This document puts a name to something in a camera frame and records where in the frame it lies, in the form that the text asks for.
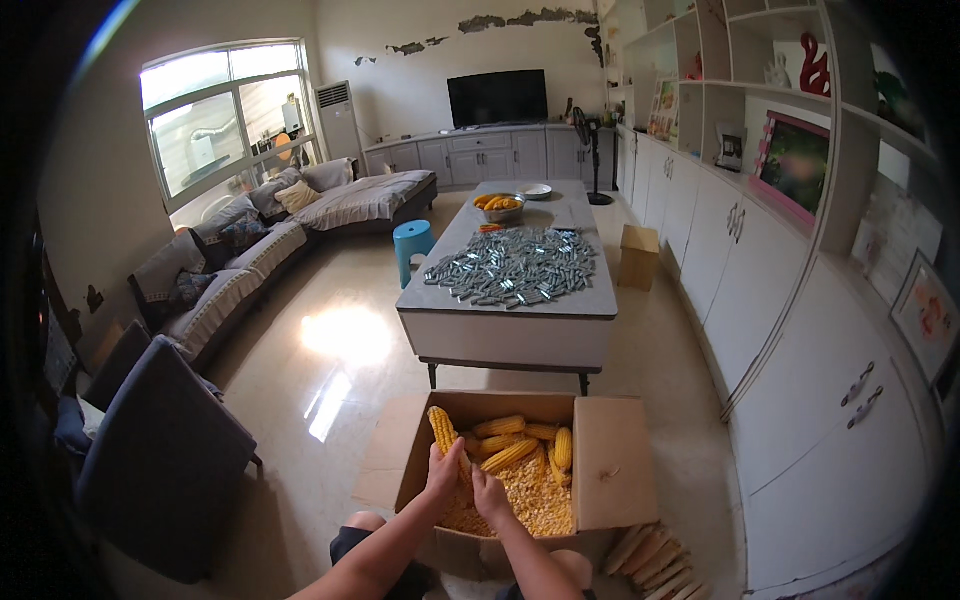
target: floor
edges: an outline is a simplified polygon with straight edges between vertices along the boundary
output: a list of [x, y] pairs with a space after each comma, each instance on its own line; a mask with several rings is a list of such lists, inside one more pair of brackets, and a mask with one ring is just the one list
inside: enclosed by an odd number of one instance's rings
[[[467, 192], [441, 194], [427, 213], [443, 232]], [[621, 198], [594, 208], [614, 280], [630, 209]], [[330, 568], [340, 524], [364, 509], [350, 500], [380, 408], [388, 396], [429, 391], [394, 304], [396, 260], [388, 236], [336, 242], [303, 259], [262, 312], [232, 338], [207, 376], [259, 442], [213, 576], [196, 586], [166, 580], [107, 547], [102, 556], [124, 598], [289, 596]], [[592, 395], [641, 396], [655, 453], [660, 514], [691, 553], [713, 597], [739, 598], [746, 548], [739, 490], [720, 403], [694, 330], [661, 270], [650, 293], [617, 288], [619, 315]], [[440, 388], [577, 393], [577, 376], [440, 367]], [[378, 511], [384, 516], [390, 515]], [[430, 598], [493, 598], [498, 584], [443, 577]], [[599, 598], [634, 597], [597, 578]]]

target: standing fan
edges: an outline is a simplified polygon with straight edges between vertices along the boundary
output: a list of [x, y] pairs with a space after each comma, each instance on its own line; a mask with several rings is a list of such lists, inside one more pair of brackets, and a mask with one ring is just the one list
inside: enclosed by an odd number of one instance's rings
[[606, 206], [613, 202], [613, 198], [607, 194], [597, 192], [597, 177], [600, 172], [600, 119], [587, 119], [580, 107], [573, 108], [573, 127], [580, 135], [580, 143], [584, 146], [590, 146], [590, 153], [593, 154], [593, 191], [587, 192], [587, 199], [594, 206]]

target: coffee table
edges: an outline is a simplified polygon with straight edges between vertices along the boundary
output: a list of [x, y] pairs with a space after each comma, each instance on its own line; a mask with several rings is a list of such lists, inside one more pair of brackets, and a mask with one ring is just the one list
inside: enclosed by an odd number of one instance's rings
[[430, 388], [437, 389], [437, 366], [507, 371], [569, 372], [580, 376], [588, 393], [588, 376], [603, 370], [616, 318], [616, 295], [603, 244], [597, 233], [587, 190], [580, 181], [547, 181], [553, 195], [529, 201], [522, 226], [576, 227], [597, 252], [593, 287], [556, 301], [507, 310], [474, 306], [450, 296], [447, 288], [423, 283], [423, 272], [442, 258], [460, 252], [485, 223], [473, 207], [481, 194], [512, 192], [527, 181], [485, 181], [467, 198], [396, 302], [414, 353], [426, 363]]

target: window frame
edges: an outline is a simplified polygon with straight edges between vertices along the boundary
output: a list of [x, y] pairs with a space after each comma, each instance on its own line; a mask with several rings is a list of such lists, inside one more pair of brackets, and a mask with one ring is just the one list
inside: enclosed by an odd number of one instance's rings
[[[160, 186], [160, 192], [163, 196], [163, 207], [167, 212], [167, 215], [173, 215], [175, 212], [183, 208], [184, 206], [190, 204], [195, 199], [199, 198], [206, 192], [217, 187], [226, 180], [229, 180], [232, 177], [240, 175], [244, 171], [248, 171], [249, 179], [253, 182], [254, 185], [259, 184], [259, 180], [256, 176], [256, 173], [253, 170], [253, 167], [261, 162], [266, 162], [267, 160], [279, 156], [285, 152], [290, 152], [296, 150], [300, 146], [305, 144], [311, 144], [313, 146], [313, 156], [317, 160], [322, 160], [320, 147], [318, 143], [317, 128], [313, 120], [313, 111], [312, 111], [312, 97], [310, 95], [310, 90], [308, 89], [309, 78], [306, 68], [306, 58], [303, 48], [303, 39], [262, 39], [257, 41], [241, 41], [228, 44], [220, 44], [216, 46], [206, 46], [204, 48], [196, 48], [187, 52], [171, 55], [159, 60], [153, 60], [151, 62], [145, 63], [143, 65], [142, 71], [148, 71], [152, 68], [161, 66], [168, 62], [174, 60], [183, 59], [189, 56], [194, 56], [198, 54], [205, 54], [208, 52], [220, 52], [227, 51], [228, 54], [232, 50], [246, 50], [248, 48], [256, 48], [260, 46], [278, 46], [289, 44], [295, 47], [296, 57], [297, 57], [297, 68], [290, 69], [286, 71], [278, 71], [276, 73], [270, 73], [269, 75], [256, 75], [253, 77], [245, 77], [243, 79], [233, 79], [233, 62], [228, 58], [228, 76], [230, 80], [222, 84], [215, 84], [209, 87], [204, 87], [197, 89], [176, 98], [171, 98], [165, 102], [162, 102], [158, 105], [155, 105], [150, 108], [143, 110], [143, 122], [144, 127], [147, 128], [147, 134], [150, 137], [150, 154], [153, 158], [154, 170], [156, 172], [156, 179]], [[312, 131], [309, 135], [303, 135], [297, 139], [291, 141], [289, 144], [284, 144], [273, 148], [270, 151], [261, 153], [254, 156], [251, 151], [252, 143], [250, 137], [247, 133], [247, 120], [243, 114], [243, 106], [240, 102], [240, 87], [248, 84], [256, 84], [259, 82], [265, 82], [272, 79], [279, 79], [282, 77], [291, 77], [297, 76], [300, 78], [300, 96], [302, 98], [300, 111], [302, 113], [303, 119], [308, 121], [304, 125], [309, 125], [309, 130]], [[207, 175], [203, 179], [195, 182], [193, 185], [190, 185], [186, 189], [182, 190], [176, 195], [171, 195], [170, 187], [167, 184], [167, 178], [163, 173], [163, 163], [159, 154], [159, 147], [157, 146], [156, 134], [154, 128], [151, 126], [151, 121], [160, 116], [170, 112], [171, 110], [176, 110], [177, 108], [182, 108], [201, 100], [207, 98], [212, 98], [214, 96], [219, 96], [221, 94], [231, 92], [233, 98], [233, 109], [236, 112], [237, 116], [237, 128], [239, 129], [240, 140], [243, 144], [243, 157], [239, 160], [235, 160], [229, 165], [224, 166], [221, 169], [217, 169], [213, 173]]]

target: drawer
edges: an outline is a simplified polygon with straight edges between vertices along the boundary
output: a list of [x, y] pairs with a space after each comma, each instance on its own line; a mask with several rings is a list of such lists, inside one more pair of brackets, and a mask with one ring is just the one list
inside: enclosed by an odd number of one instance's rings
[[450, 144], [450, 152], [468, 152], [470, 150], [480, 150], [489, 148], [510, 148], [509, 133], [487, 133], [484, 135], [471, 135], [465, 137], [454, 137], [447, 140]]

